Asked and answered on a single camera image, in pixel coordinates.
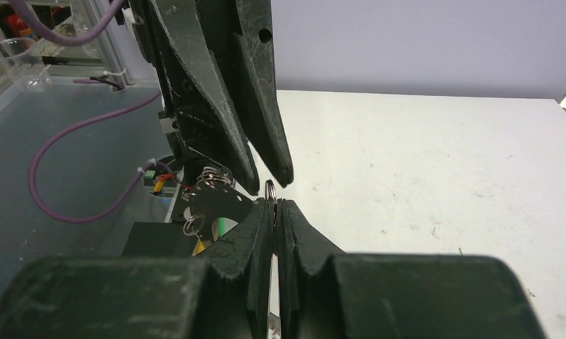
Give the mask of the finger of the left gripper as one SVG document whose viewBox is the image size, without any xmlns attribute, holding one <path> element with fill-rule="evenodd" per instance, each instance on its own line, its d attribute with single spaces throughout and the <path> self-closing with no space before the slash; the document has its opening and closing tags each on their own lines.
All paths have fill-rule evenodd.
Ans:
<svg viewBox="0 0 566 339">
<path fill-rule="evenodd" d="M 260 178 L 234 101 L 209 50 L 194 1 L 149 1 L 147 19 L 155 36 L 159 75 L 167 82 L 183 147 L 226 167 L 249 193 Z"/>
<path fill-rule="evenodd" d="M 249 105 L 243 129 L 271 175 L 286 187 L 294 180 L 294 167 L 277 101 L 271 2 L 235 4 L 243 101 Z"/>
</svg>

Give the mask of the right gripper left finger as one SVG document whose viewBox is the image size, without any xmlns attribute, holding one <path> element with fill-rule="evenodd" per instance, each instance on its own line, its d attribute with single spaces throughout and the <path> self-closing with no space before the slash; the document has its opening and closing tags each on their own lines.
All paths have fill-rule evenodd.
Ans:
<svg viewBox="0 0 566 339">
<path fill-rule="evenodd" d="M 197 256 L 49 256 L 0 299 L 0 338 L 265 338 L 273 205 Z"/>
</svg>

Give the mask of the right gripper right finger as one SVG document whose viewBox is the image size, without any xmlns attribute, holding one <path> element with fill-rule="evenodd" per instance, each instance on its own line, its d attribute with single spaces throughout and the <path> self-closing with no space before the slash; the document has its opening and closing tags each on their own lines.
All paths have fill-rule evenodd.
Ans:
<svg viewBox="0 0 566 339">
<path fill-rule="evenodd" d="M 544 338 L 519 280 L 489 256 L 351 254 L 277 204 L 283 338 Z"/>
</svg>

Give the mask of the small metal keyring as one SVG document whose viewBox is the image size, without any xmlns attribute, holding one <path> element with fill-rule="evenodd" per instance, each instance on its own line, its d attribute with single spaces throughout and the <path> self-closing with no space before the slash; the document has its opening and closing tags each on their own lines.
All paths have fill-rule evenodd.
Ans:
<svg viewBox="0 0 566 339">
<path fill-rule="evenodd" d="M 265 200 L 270 204 L 272 208 L 272 214 L 274 220 L 276 220 L 277 214 L 277 194 L 275 189 L 275 184 L 271 179 L 265 182 Z"/>
</svg>

